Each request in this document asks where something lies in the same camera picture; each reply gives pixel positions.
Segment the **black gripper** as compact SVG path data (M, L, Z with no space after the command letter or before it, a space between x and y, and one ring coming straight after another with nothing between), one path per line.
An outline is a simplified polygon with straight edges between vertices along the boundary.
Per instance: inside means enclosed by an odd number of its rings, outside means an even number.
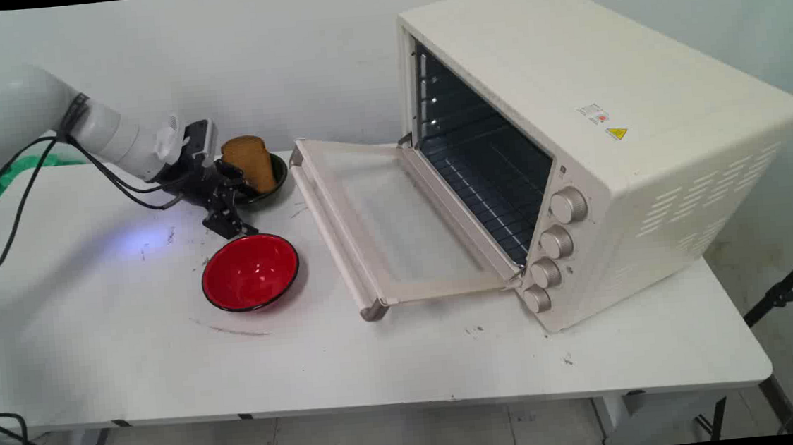
M225 240L255 236L258 228L247 224L239 214L236 194L242 197L258 195L248 185L244 171L221 159L203 160L203 157L180 159L167 164L153 179L161 191L174 197L157 209L169 209L185 201L207 209L202 225Z

